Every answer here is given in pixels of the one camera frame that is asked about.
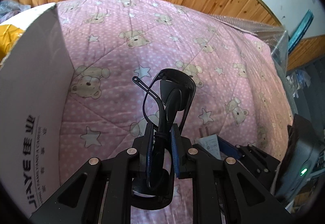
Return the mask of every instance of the pink blanket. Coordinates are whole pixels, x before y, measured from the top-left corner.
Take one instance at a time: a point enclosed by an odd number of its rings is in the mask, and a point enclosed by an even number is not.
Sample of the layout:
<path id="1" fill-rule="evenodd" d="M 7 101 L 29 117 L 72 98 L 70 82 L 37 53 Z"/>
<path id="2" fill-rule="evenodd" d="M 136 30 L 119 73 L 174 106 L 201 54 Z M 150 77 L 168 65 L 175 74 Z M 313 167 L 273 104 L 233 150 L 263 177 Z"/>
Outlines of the pink blanket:
<path id="1" fill-rule="evenodd" d="M 58 10 L 75 67 L 60 133 L 61 183 L 89 158 L 114 157 L 143 135 L 144 92 L 131 78 L 150 84 L 163 68 L 179 69 L 197 85 L 182 133 L 192 143 L 207 128 L 283 158 L 292 115 L 261 40 L 160 0 L 71 0 Z M 148 98 L 155 123 L 157 110 Z M 132 208 L 131 223 L 192 223 L 191 200 L 191 181 L 176 180 L 167 208 Z"/>

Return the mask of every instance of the white cardboard box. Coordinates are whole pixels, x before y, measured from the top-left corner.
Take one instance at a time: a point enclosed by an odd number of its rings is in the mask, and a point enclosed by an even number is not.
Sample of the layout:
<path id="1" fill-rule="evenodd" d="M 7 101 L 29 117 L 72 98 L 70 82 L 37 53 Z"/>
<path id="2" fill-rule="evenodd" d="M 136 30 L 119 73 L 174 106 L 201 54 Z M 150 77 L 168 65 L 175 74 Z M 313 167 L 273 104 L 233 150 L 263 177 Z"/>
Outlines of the white cardboard box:
<path id="1" fill-rule="evenodd" d="M 59 133 L 74 68 L 55 3 L 3 24 L 26 31 L 0 69 L 0 180 L 30 217 L 60 186 Z"/>

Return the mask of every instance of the crumpled plastic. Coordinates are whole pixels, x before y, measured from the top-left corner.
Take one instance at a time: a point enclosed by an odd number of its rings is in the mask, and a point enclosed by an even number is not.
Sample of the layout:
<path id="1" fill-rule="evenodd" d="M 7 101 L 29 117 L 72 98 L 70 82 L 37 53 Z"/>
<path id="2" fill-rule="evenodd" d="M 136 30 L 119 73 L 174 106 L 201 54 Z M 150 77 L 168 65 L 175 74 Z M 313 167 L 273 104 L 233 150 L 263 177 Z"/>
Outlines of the crumpled plastic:
<path id="1" fill-rule="evenodd" d="M 0 1 L 0 23 L 28 9 L 30 5 L 23 5 L 13 0 Z"/>
<path id="2" fill-rule="evenodd" d="M 0 62 L 24 33 L 24 30 L 12 25 L 0 25 Z"/>
<path id="3" fill-rule="evenodd" d="M 294 97 L 299 98 L 298 90 L 310 86 L 310 76 L 304 70 L 297 69 L 287 76 Z"/>

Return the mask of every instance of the teal object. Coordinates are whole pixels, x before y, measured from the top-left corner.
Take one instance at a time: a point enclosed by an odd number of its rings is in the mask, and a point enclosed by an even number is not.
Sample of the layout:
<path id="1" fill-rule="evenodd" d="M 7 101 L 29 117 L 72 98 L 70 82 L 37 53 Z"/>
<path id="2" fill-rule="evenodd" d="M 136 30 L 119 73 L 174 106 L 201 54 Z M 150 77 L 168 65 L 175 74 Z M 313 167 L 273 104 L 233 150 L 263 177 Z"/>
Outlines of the teal object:
<path id="1" fill-rule="evenodd" d="M 300 40 L 308 30 L 313 19 L 314 19 L 313 13 L 311 12 L 311 10 L 308 10 L 305 16 L 303 17 L 302 21 L 300 22 L 298 28 L 296 29 L 296 31 L 294 32 L 294 34 L 289 40 L 288 54 L 290 54 L 297 46 L 297 44 L 300 42 Z"/>

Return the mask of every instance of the pink quilt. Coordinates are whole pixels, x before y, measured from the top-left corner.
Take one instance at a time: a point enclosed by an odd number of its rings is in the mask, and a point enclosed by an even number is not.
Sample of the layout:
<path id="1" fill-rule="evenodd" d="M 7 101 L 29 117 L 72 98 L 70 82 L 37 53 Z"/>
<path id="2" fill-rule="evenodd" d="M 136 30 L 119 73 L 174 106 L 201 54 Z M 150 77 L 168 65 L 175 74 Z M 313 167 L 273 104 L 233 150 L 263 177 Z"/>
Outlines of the pink quilt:
<path id="1" fill-rule="evenodd" d="M 89 158 L 114 157 L 144 133 L 144 92 L 163 68 L 189 75 L 197 90 L 182 135 L 206 128 L 232 144 L 255 143 L 282 160 L 292 114 L 270 48 L 214 18 L 160 0 L 71 0 L 58 4 L 75 67 L 60 133 L 60 180 Z M 159 93 L 158 85 L 154 87 Z M 146 111 L 158 123 L 148 98 Z M 131 223 L 192 223 L 190 180 L 176 180 L 165 209 L 132 208 Z"/>

